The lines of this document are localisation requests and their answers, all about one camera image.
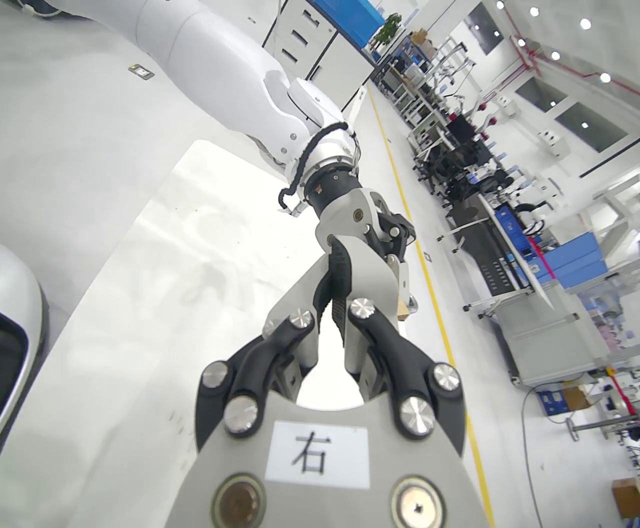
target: metal bolt head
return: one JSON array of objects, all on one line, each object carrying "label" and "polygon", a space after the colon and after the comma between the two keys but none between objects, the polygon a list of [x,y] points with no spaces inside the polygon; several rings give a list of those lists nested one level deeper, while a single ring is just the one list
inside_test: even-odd
[{"label": "metal bolt head", "polygon": [[414,313],[416,313],[418,311],[418,301],[415,300],[415,297],[413,295],[409,295],[409,305],[407,306],[407,309],[409,310],[409,313],[411,315],[413,315]]},{"label": "metal bolt head", "polygon": [[351,301],[349,311],[358,319],[368,319],[375,313],[376,307],[371,299],[359,297]]},{"label": "metal bolt head", "polygon": [[224,361],[214,361],[207,365],[202,373],[202,385],[207,388],[218,388],[225,381],[229,367]]},{"label": "metal bolt head", "polygon": [[456,390],[460,386],[460,374],[447,363],[438,363],[433,368],[433,377],[444,390]]},{"label": "metal bolt head", "polygon": [[309,310],[303,312],[298,308],[289,316],[289,322],[299,330],[307,328],[311,324],[311,312]]},{"label": "metal bolt head", "polygon": [[250,396],[236,396],[227,403],[222,419],[229,433],[245,433],[258,419],[258,403]]},{"label": "metal bolt head", "polygon": [[440,528],[444,523],[442,500],[420,477],[409,477],[396,485],[391,499],[392,517],[398,528]]},{"label": "metal bolt head", "polygon": [[220,497],[220,518],[228,528],[251,526],[259,509],[258,492],[250,483],[232,484]]},{"label": "metal bolt head", "polygon": [[269,337],[275,329],[276,329],[276,323],[274,321],[267,321],[266,323],[264,323],[264,326],[262,327],[262,334],[265,337]]},{"label": "metal bolt head", "polygon": [[428,436],[436,426],[431,405],[418,396],[410,396],[401,403],[400,421],[415,436]]},{"label": "metal bolt head", "polygon": [[266,510],[266,494],[250,474],[227,478],[211,502],[211,520],[217,528],[257,528]]}]

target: potted plant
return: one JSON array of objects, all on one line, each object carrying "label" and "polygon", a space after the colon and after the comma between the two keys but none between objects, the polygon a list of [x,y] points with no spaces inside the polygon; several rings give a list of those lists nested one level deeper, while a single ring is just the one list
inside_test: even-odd
[{"label": "potted plant", "polygon": [[402,22],[402,15],[393,13],[389,15],[384,26],[373,36],[373,49],[378,49],[381,45],[387,45],[395,37],[398,29],[400,29],[400,22]]}]

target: ceiling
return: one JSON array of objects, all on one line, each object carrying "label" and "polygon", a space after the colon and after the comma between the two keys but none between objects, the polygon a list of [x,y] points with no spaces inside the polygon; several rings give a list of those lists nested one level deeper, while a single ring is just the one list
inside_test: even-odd
[{"label": "ceiling", "polygon": [[[560,53],[559,67],[571,68],[615,97],[640,108],[640,52],[637,34],[640,31],[640,1],[638,0],[503,0],[505,9],[492,13],[501,25],[507,24],[512,34],[524,40],[537,41],[541,52],[549,57]],[[540,14],[533,17],[532,7]],[[511,16],[515,29],[509,21]],[[584,30],[580,21],[587,18],[591,28]],[[603,84],[600,73],[607,72],[614,81],[627,85],[627,90],[615,82]]]}]

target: window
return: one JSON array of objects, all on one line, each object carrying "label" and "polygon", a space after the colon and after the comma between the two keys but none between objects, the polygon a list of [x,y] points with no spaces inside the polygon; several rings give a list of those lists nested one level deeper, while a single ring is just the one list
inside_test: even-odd
[{"label": "window", "polygon": [[535,77],[519,87],[516,93],[536,105],[542,112],[548,112],[566,97],[565,93]]},{"label": "window", "polygon": [[580,102],[556,117],[556,121],[597,152],[606,150],[627,135],[624,130]]},{"label": "window", "polygon": [[478,41],[485,55],[489,55],[493,51],[493,48],[504,40],[502,32],[498,29],[498,26],[495,25],[489,11],[486,10],[483,3],[479,3],[474,10],[469,13],[465,19],[465,23],[469,31],[471,31],[472,35]]}]

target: drawer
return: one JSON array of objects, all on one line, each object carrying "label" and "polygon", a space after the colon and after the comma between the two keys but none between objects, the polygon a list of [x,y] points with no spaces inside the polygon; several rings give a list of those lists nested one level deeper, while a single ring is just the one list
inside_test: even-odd
[{"label": "drawer", "polygon": [[308,47],[302,46],[295,39],[283,39],[278,35],[274,38],[275,47],[272,42],[267,43],[267,51],[273,49],[273,56],[282,65],[282,67],[291,72],[295,72],[303,79],[307,76],[313,65],[316,63],[321,51],[313,51]]},{"label": "drawer", "polygon": [[275,31],[282,38],[296,38],[303,45],[317,47],[321,50],[326,47],[335,34],[333,26],[328,31],[319,32],[318,28],[310,24],[308,19],[299,16],[281,17]]},{"label": "drawer", "polygon": [[286,33],[296,30],[307,41],[324,46],[331,40],[336,29],[311,4],[305,0],[289,0],[280,14],[278,29]]}]

